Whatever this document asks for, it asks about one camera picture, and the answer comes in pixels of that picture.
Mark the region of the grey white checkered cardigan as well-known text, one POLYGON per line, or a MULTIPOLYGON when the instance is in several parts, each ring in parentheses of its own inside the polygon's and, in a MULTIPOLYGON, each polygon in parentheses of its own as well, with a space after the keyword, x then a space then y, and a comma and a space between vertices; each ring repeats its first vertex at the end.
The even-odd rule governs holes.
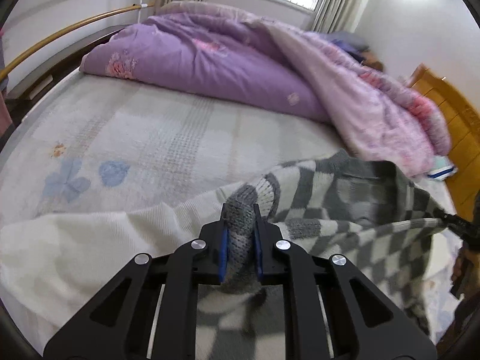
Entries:
POLYGON ((202 196, 226 211, 229 269, 219 289, 200 292, 200 359, 282 359, 281 290, 262 289, 254 272, 259 211, 310 254, 343 254, 428 336, 446 328, 427 284, 433 241, 444 225, 436 200, 391 162, 330 158, 274 167, 244 184, 202 196))

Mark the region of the white button jacket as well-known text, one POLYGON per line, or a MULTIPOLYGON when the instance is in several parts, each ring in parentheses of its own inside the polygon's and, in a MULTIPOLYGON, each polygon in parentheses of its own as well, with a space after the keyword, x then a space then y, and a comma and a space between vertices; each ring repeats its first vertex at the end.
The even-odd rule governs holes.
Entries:
POLYGON ((47 341, 135 255, 170 254, 220 217, 229 184, 171 207, 46 214, 1 229, 1 299, 41 352, 47 341))

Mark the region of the blue striped pillow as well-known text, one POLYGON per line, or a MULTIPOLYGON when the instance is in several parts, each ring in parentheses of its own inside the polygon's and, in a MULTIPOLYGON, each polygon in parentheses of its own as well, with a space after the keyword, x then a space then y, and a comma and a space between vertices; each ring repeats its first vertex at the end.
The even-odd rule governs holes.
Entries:
POLYGON ((427 173, 432 180, 443 181, 457 172, 456 165, 448 158, 448 156, 435 156, 433 159, 433 167, 427 173))

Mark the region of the wooden bed headboard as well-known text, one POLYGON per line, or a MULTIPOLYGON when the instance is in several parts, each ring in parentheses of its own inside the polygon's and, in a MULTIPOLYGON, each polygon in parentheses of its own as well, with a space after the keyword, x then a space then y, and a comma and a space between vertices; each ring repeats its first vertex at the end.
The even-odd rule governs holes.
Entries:
POLYGON ((451 135, 448 157, 457 168, 446 184, 456 212, 472 219, 480 182, 479 113, 446 78, 423 64, 411 75, 408 86, 433 100, 443 113, 451 135))

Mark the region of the brown chair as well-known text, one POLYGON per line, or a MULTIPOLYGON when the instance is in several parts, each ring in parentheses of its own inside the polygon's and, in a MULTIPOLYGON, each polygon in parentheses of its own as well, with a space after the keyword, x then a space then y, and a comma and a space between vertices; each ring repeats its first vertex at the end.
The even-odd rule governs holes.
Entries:
POLYGON ((365 51, 361 55, 362 55, 362 58, 363 58, 362 64, 364 66, 375 69, 379 72, 384 71, 384 69, 385 69, 384 64, 378 59, 378 57, 376 55, 374 55, 373 52, 365 51))

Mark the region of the blue grey bedding pile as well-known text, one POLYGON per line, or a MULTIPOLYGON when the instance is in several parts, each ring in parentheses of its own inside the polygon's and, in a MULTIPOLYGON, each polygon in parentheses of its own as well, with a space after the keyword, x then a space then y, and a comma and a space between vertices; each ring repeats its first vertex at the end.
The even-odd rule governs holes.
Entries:
POLYGON ((363 53, 369 50, 368 43, 360 36, 345 31, 322 33, 326 41, 334 43, 337 47, 351 55, 357 62, 363 62, 363 53))

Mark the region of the pink towel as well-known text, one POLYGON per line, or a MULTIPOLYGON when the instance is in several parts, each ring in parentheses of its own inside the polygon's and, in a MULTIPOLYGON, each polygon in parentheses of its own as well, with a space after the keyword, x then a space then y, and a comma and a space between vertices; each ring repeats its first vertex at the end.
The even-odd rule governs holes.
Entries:
MULTIPOLYGON (((3 30, 1 30, 1 37, 0 37, 0 71, 2 71, 5 68, 2 36, 3 36, 3 30)), ((7 105, 5 103, 5 98, 7 96, 8 82, 9 82, 9 78, 8 76, 6 76, 1 79, 1 83, 0 83, 0 89, 1 89, 0 134, 1 134, 1 137, 4 137, 6 135, 8 128, 12 125, 11 116, 7 109, 7 105)))

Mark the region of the purple floral quilt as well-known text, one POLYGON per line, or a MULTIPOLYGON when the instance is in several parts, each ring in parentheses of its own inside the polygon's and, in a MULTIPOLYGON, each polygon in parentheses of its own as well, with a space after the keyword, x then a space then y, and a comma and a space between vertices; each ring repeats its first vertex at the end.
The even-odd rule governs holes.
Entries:
POLYGON ((170 2, 95 47, 80 70, 330 123, 354 155, 408 176, 452 147, 429 98, 320 34, 235 7, 170 2))

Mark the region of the lower wooden rail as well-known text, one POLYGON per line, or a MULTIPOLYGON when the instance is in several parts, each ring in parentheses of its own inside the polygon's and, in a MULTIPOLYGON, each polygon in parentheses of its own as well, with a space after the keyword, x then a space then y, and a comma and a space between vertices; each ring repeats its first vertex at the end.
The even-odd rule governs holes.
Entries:
POLYGON ((5 66, 4 69, 1 70, 1 80, 5 79, 15 68, 17 68, 21 63, 23 63, 26 59, 31 57, 33 54, 37 53, 38 50, 46 47, 53 41, 56 41, 59 38, 62 38, 63 36, 73 31, 76 31, 80 28, 86 27, 87 25, 96 23, 98 21, 105 20, 112 16, 118 16, 131 11, 140 11, 142 9, 153 8, 153 7, 154 7, 153 3, 134 4, 130 7, 124 7, 116 10, 109 10, 107 12, 103 12, 102 14, 91 16, 89 18, 78 21, 74 24, 71 24, 68 27, 62 28, 61 30, 58 30, 57 32, 52 33, 48 37, 42 39, 41 41, 38 41, 33 46, 29 47, 20 55, 18 55, 16 58, 14 58, 10 63, 8 63, 7 66, 5 66))

